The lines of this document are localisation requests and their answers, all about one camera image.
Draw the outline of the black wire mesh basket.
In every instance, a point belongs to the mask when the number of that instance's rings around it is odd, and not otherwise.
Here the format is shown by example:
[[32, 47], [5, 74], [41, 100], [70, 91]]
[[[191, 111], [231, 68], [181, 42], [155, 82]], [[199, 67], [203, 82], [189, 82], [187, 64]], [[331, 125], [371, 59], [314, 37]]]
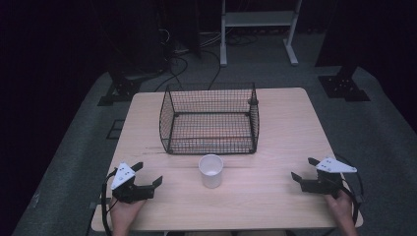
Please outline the black wire mesh basket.
[[159, 136], [170, 154], [252, 154], [260, 135], [253, 83], [171, 84], [159, 113]]

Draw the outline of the white metal stand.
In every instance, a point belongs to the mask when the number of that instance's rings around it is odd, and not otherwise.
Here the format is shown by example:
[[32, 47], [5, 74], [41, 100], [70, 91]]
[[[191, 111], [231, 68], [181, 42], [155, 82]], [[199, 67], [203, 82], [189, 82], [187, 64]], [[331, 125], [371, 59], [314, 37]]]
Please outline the white metal stand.
[[299, 64], [292, 47], [292, 41], [303, 0], [296, 0], [293, 10], [271, 12], [227, 12], [226, 0], [222, 0], [219, 63], [222, 67], [227, 66], [226, 30], [231, 28], [254, 28], [254, 27], [289, 27], [289, 33], [283, 39], [284, 48], [292, 66]]

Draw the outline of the person's left hand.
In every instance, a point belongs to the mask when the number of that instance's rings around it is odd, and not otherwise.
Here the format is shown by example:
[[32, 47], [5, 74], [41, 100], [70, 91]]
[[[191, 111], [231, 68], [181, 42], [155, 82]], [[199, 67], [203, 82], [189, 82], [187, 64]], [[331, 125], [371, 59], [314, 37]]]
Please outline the person's left hand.
[[110, 216], [113, 229], [131, 229], [133, 222], [136, 220], [145, 203], [146, 201], [139, 201], [132, 204], [126, 204], [112, 198]]

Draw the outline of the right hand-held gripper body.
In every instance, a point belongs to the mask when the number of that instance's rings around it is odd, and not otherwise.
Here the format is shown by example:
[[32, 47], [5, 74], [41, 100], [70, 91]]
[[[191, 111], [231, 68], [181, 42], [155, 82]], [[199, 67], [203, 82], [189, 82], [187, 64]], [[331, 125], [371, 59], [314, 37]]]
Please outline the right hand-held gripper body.
[[320, 164], [314, 166], [317, 170], [317, 178], [303, 179], [300, 185], [303, 192], [335, 196], [343, 188], [341, 174], [357, 172], [356, 167], [335, 158], [326, 157], [319, 161]]

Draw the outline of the black stand base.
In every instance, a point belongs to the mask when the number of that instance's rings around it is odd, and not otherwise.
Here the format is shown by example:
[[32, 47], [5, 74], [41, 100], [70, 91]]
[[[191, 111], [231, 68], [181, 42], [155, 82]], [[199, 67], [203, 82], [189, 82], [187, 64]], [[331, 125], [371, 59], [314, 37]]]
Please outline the black stand base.
[[115, 102], [127, 102], [139, 92], [143, 80], [140, 77], [128, 77], [120, 70], [110, 70], [111, 85], [98, 102], [98, 106], [110, 106]]
[[361, 62], [354, 51], [322, 49], [317, 67], [340, 65], [335, 75], [318, 76], [329, 98], [344, 98], [346, 101], [369, 101], [369, 96], [353, 80], [353, 75]]

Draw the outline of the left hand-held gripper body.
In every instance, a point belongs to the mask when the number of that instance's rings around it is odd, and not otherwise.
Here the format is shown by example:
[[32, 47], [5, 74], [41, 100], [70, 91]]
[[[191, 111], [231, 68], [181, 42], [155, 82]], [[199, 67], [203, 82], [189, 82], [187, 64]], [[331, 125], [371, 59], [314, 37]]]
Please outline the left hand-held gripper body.
[[113, 181], [110, 185], [112, 196], [118, 201], [126, 204], [152, 199], [153, 190], [147, 190], [146, 186], [135, 184], [136, 172], [126, 162], [121, 162], [113, 171]]

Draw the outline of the white cup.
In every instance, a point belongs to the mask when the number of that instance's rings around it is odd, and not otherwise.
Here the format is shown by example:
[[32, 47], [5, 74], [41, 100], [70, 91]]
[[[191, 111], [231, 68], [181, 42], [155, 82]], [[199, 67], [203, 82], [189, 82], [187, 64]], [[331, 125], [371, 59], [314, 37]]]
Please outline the white cup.
[[204, 155], [199, 161], [203, 185], [214, 189], [222, 182], [223, 160], [216, 154]]

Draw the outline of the person's right hand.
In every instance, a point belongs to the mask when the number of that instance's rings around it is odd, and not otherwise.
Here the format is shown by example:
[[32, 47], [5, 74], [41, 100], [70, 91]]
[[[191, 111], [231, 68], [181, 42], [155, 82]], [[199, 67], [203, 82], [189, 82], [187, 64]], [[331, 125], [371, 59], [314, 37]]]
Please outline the person's right hand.
[[350, 197], [343, 191], [337, 193], [335, 199], [332, 195], [324, 195], [328, 210], [338, 227], [347, 229], [355, 227], [352, 215], [352, 202]]

